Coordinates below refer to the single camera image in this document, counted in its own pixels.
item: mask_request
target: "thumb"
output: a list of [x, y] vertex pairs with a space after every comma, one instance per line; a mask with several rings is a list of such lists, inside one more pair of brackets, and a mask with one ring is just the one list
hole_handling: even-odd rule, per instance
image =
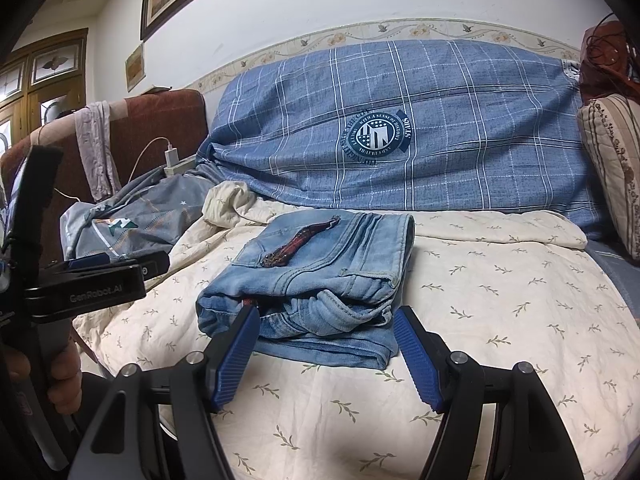
[[19, 383], [29, 377], [31, 364], [26, 355], [18, 352], [15, 348], [5, 345], [2, 346], [2, 354], [4, 354], [9, 377], [14, 383]]

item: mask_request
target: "red-brown fabric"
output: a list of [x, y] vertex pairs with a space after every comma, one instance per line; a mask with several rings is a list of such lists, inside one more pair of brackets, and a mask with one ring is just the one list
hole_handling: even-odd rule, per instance
[[[124, 186], [142, 148], [154, 137], [167, 137], [178, 148], [180, 158], [193, 155], [207, 135], [204, 99], [195, 90], [176, 90], [126, 99], [127, 117], [111, 121], [111, 153]], [[93, 203], [82, 168], [78, 141], [69, 135], [52, 143], [63, 150], [55, 186], [61, 192]], [[12, 146], [0, 159], [0, 173], [7, 194], [11, 193], [15, 172], [29, 153], [29, 137]], [[154, 142], [142, 156], [136, 176], [164, 164], [166, 142]], [[75, 201], [54, 192], [42, 221], [40, 265], [62, 260], [60, 216]]]
[[590, 100], [622, 94], [640, 103], [640, 84], [627, 76], [629, 54], [625, 29], [616, 20], [584, 34], [580, 60], [580, 95]]

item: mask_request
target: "window pane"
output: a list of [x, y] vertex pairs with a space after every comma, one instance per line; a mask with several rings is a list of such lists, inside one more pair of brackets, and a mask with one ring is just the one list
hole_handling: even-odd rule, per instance
[[78, 69], [78, 45], [67, 45], [40, 54], [33, 60], [31, 83], [38, 83], [65, 72]]
[[17, 94], [22, 89], [22, 65], [0, 73], [0, 101]]
[[0, 124], [0, 155], [11, 147], [11, 121]]
[[66, 94], [40, 103], [40, 124], [50, 123], [65, 111], [65, 98]]

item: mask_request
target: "power strip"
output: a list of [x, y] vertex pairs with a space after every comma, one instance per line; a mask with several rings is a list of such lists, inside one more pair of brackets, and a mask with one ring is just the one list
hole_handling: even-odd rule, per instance
[[178, 174], [183, 174], [187, 170], [192, 170], [196, 167], [196, 156], [191, 155], [183, 160], [180, 160], [177, 164], [173, 166], [167, 166], [164, 168], [164, 174], [166, 176], [173, 176]]

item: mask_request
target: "circular logo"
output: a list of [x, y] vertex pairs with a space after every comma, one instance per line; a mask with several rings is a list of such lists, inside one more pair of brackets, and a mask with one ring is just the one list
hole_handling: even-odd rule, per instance
[[356, 157], [373, 160], [388, 155], [404, 137], [402, 121], [386, 112], [370, 112], [347, 127], [344, 147]]

